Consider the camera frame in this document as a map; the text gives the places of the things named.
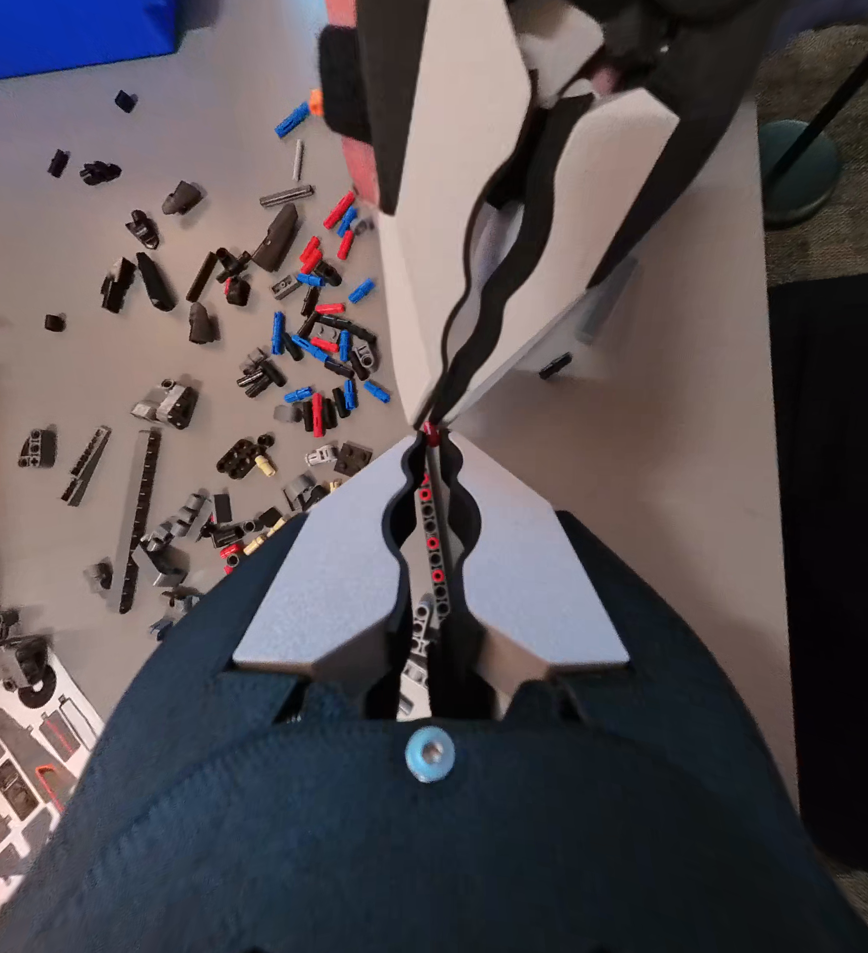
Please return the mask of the black stand with round base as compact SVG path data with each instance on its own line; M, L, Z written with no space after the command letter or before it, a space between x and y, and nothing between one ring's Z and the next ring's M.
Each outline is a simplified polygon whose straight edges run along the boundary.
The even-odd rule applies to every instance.
M763 226L783 231L813 218L831 199L842 160L826 129L868 82L868 54L814 117L775 120L758 127Z

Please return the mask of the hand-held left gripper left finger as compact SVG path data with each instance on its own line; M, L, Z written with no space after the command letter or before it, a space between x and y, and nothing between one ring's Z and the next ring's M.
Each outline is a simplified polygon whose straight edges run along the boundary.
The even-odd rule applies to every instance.
M296 523L233 661L364 697L393 670L409 604L403 547L414 531L413 436Z

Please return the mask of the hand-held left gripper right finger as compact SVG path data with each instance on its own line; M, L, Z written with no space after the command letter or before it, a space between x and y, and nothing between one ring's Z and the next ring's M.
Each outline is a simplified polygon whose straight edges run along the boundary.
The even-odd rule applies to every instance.
M512 697L523 683L621 668L631 656L553 506L468 438L441 436L449 578L444 666Z

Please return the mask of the blue box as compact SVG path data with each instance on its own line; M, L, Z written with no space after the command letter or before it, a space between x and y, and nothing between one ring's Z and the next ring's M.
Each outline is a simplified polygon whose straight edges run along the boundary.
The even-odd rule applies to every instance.
M172 54L176 1L0 1L0 79Z

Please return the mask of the dark grey lego joint assembly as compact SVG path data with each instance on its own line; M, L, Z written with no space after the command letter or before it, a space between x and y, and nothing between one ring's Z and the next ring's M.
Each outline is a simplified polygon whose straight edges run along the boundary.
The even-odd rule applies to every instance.
M0 610L0 682L4 688L35 688L42 684L47 668L46 639L23 634L17 610Z

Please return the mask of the person's right hand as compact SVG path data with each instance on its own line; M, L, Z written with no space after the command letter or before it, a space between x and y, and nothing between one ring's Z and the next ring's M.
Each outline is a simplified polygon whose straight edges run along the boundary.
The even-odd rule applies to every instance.
M344 136L343 154L352 187L360 203L372 211L380 209L380 181L376 154L370 144Z

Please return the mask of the pile of lego pieces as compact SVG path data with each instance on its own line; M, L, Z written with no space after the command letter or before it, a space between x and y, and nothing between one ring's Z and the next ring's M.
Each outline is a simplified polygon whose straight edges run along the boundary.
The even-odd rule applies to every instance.
M16 691L48 745L90 746L90 689L118 696L142 646L293 514L291 479L316 488L348 444L380 451L400 411L374 395L383 349L336 325L380 330L369 242L319 225L343 190L320 120L280 140L235 97L145 97L92 126L81 157L115 159L109 184L40 193L37 301L19 321L15 479L25 543L14 597L37 628L41 674Z

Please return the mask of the white sticker sheet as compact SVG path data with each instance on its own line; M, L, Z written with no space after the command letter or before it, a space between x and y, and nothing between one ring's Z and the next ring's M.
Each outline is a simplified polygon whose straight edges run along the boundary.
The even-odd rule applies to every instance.
M54 653L26 698L0 685L0 908L59 826L102 729Z

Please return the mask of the black lego beam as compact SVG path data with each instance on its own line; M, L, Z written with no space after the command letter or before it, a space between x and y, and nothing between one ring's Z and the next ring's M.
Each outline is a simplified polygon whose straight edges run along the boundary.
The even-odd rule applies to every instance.
M452 609L450 581L455 562L447 522L447 490L440 475L440 446L430 449L426 445L425 470L415 498L428 566L429 584L425 593L432 600L431 627L439 629Z

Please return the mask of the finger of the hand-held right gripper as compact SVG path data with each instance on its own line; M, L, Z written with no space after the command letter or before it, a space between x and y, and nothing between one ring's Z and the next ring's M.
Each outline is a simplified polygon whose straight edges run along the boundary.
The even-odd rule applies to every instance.
M436 388L433 424L475 401L582 296L678 123L642 88L552 109L526 168L519 229Z
M503 1L428 8L396 209L378 219L388 355L409 425L445 374L488 187L518 146L532 84Z

